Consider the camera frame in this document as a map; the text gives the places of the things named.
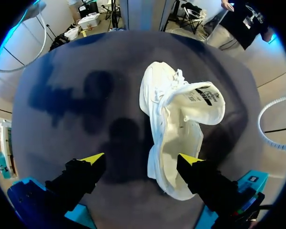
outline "shoe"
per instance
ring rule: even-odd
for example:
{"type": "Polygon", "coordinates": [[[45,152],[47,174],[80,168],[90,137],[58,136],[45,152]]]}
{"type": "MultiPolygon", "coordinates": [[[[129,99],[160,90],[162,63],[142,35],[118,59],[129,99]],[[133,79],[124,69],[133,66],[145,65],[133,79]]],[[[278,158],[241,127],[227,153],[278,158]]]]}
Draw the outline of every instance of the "shoe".
{"type": "Polygon", "coordinates": [[[177,156],[198,157],[203,140],[199,123],[216,125],[225,114],[225,101],[211,82],[188,83],[181,70],[153,62],[140,87],[140,109],[150,117],[154,146],[148,157],[147,176],[171,197],[194,195],[177,172],[177,156]]]}

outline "chair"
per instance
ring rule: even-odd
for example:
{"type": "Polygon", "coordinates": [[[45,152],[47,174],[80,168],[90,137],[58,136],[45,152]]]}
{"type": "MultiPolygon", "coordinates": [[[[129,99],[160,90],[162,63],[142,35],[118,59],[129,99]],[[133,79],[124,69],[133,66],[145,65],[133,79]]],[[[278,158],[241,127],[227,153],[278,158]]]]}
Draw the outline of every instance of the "chair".
{"type": "MultiPolygon", "coordinates": [[[[111,17],[111,13],[112,10],[111,8],[111,0],[108,0],[107,4],[101,5],[101,7],[106,11],[106,16],[105,16],[105,20],[108,20],[111,17]]],[[[115,4],[115,11],[117,14],[117,17],[119,18],[118,21],[120,20],[121,17],[121,6],[118,0],[116,0],[116,4],[115,4]]]]}
{"type": "Polygon", "coordinates": [[[186,4],[182,4],[181,7],[184,9],[185,14],[180,24],[180,28],[183,28],[189,25],[192,29],[193,34],[196,34],[198,26],[206,18],[206,10],[203,10],[197,6],[194,6],[193,4],[189,2],[187,2],[186,4]]]}

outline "person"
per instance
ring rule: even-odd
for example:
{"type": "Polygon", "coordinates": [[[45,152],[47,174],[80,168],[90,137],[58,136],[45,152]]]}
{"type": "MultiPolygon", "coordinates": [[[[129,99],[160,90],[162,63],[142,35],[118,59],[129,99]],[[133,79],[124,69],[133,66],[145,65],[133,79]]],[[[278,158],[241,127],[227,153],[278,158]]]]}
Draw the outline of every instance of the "person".
{"type": "Polygon", "coordinates": [[[222,7],[228,10],[207,40],[207,43],[235,57],[246,50],[258,34],[265,42],[271,41],[273,30],[264,16],[254,6],[244,0],[221,0],[222,7]]]}

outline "shoelace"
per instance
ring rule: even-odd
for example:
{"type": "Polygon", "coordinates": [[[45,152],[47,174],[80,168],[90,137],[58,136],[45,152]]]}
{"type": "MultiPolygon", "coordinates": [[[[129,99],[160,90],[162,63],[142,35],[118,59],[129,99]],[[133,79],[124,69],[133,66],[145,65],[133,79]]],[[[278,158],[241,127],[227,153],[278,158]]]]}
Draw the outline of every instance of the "shoelace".
{"type": "Polygon", "coordinates": [[[180,69],[176,71],[173,77],[173,81],[155,89],[156,101],[153,102],[159,103],[158,114],[161,113],[163,103],[168,99],[168,97],[172,94],[173,91],[177,90],[183,85],[189,84],[187,81],[184,80],[182,70],[180,69]]]}

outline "gray table surface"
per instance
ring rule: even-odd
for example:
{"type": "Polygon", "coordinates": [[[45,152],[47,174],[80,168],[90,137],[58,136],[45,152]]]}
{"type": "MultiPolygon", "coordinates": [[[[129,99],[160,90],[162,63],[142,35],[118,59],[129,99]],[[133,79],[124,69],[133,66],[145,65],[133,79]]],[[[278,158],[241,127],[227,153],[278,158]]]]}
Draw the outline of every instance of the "gray table surface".
{"type": "Polygon", "coordinates": [[[147,177],[153,145],[139,88],[154,61],[182,69],[190,83],[211,81],[226,101],[225,117],[201,125],[201,158],[239,179],[257,169],[262,141],[256,127],[260,102],[251,72],[221,51],[164,32],[103,33],[70,42],[28,66],[13,108],[12,146],[20,178],[40,182],[61,174],[72,158],[100,152],[107,171],[88,206],[98,228],[189,229],[203,203],[175,200],[147,177]]]}

